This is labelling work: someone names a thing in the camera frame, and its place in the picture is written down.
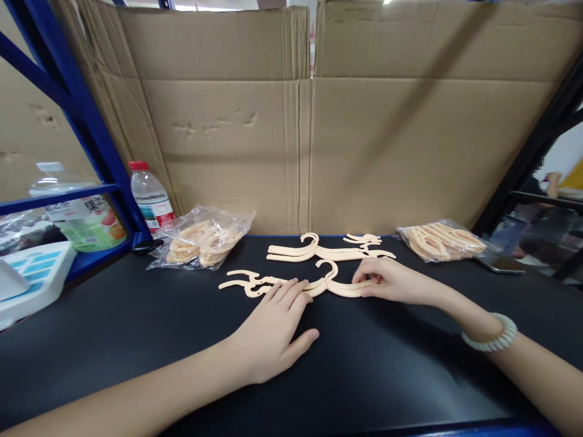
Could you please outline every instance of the beige plastic hanger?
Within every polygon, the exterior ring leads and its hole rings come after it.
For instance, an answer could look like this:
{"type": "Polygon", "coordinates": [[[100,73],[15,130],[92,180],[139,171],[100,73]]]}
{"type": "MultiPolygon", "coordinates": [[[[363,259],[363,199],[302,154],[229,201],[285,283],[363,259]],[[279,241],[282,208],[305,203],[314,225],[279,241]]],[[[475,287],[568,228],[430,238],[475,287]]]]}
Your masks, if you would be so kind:
{"type": "MultiPolygon", "coordinates": [[[[319,260],[316,262],[316,267],[320,267],[322,263],[328,263],[332,266],[332,270],[326,274],[325,277],[318,279],[315,282],[310,282],[308,285],[305,286],[303,293],[308,294],[309,296],[316,297],[322,294],[326,289],[330,290],[332,293],[337,294],[343,297],[361,297],[361,292],[363,288],[368,286],[376,286],[372,280],[367,280],[364,282],[359,282],[356,284],[345,284],[341,282],[333,281],[338,274],[338,265],[334,261],[331,260],[319,260]]],[[[245,290],[245,294],[248,297],[259,297],[262,294],[265,294],[271,288],[268,285],[260,287],[258,290],[253,291],[252,288],[256,287],[257,285],[262,285],[265,283],[269,284],[276,284],[281,282],[282,284],[286,283],[286,279],[279,279],[273,276],[265,276],[259,279],[259,273],[255,273],[249,270],[231,270],[227,272],[227,276],[231,276],[234,274],[244,274],[247,275],[249,280],[232,280],[228,282],[224,282],[219,285],[219,289],[222,290],[228,286],[232,285],[240,285],[245,290]]]]}
{"type": "Polygon", "coordinates": [[[328,249],[318,246],[319,237],[313,232],[308,232],[301,236],[303,243],[306,238],[311,238],[312,242],[303,248],[289,248],[285,246],[269,246],[267,259],[272,261],[302,262],[312,258],[314,255],[331,261],[349,261],[363,258],[377,258],[387,256],[396,258],[391,252],[383,250],[369,250],[369,245],[379,245],[381,239],[372,234],[365,234],[362,237],[355,237],[348,234],[353,239],[344,238],[350,243],[360,244],[359,248],[328,249]]]}

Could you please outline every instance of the brown cardboard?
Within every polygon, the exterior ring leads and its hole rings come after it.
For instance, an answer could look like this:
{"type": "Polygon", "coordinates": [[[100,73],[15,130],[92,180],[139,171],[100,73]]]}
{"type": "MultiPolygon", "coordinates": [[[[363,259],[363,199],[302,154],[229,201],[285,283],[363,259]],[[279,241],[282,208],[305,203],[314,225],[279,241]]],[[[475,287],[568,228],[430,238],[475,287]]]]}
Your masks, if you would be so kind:
{"type": "Polygon", "coordinates": [[[124,157],[148,161],[181,214],[196,203],[256,209],[255,232],[299,233],[300,137],[310,138],[300,127],[310,121],[300,122],[300,97],[309,103],[306,9],[78,4],[87,39],[70,3],[56,6],[124,157]]]}
{"type": "Polygon", "coordinates": [[[256,234],[471,226],[583,41],[577,4],[321,2],[310,80],[305,8],[56,1],[124,158],[256,234]]]}
{"type": "MultiPolygon", "coordinates": [[[[32,54],[6,5],[0,3],[0,31],[30,58],[32,54]]],[[[0,58],[0,202],[29,196],[42,177],[38,161],[60,161],[88,182],[99,179],[59,106],[0,58]]]]}
{"type": "Polygon", "coordinates": [[[471,227],[581,51],[582,12],[320,3],[310,229],[471,227]]]}

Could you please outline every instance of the bag of hangers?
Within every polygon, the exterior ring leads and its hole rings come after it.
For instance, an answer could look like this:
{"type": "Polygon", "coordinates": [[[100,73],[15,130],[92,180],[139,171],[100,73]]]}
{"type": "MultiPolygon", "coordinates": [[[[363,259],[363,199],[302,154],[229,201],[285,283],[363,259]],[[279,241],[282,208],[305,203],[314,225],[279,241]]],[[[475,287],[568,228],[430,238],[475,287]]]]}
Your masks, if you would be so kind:
{"type": "Polygon", "coordinates": [[[217,270],[231,249],[251,228],[255,218],[235,214],[214,206],[197,205],[194,209],[169,223],[157,232],[165,242],[150,255],[157,259],[151,268],[182,270],[217,270]]]}
{"type": "Polygon", "coordinates": [[[401,237],[425,262],[473,258],[488,247],[484,240],[452,220],[397,228],[397,237],[401,237]]]}

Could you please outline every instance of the black tabletop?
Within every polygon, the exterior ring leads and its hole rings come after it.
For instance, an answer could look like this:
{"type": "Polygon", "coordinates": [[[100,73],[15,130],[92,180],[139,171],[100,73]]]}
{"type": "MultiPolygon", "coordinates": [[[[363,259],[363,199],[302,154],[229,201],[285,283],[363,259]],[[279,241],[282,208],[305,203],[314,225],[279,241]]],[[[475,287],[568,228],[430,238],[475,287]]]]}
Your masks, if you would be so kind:
{"type": "MultiPolygon", "coordinates": [[[[232,269],[316,280],[317,258],[265,259],[297,237],[247,237],[220,270],[145,268],[127,255],[38,314],[0,334],[0,430],[200,351],[231,334],[259,299],[218,290],[232,269]]],[[[320,245],[348,247],[338,237],[320,245]]],[[[583,296],[536,273],[504,276],[474,263],[425,264],[385,238],[397,260],[453,286],[583,369],[583,296]]],[[[350,282],[358,261],[339,263],[350,282]]],[[[467,347],[439,310],[330,292],[306,309],[299,332],[320,338],[289,371],[244,388],[181,420],[164,435],[315,436],[539,421],[540,415],[487,358],[467,347]]]]}

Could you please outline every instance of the smartphone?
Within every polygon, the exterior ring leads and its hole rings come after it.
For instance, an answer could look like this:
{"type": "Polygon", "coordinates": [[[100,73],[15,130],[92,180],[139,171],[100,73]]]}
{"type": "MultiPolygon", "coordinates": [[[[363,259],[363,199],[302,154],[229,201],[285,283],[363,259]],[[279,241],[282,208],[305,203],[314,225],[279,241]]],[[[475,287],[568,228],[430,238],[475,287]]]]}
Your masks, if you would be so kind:
{"type": "Polygon", "coordinates": [[[474,259],[494,273],[523,274],[525,272],[521,263],[508,256],[491,255],[474,259]]]}

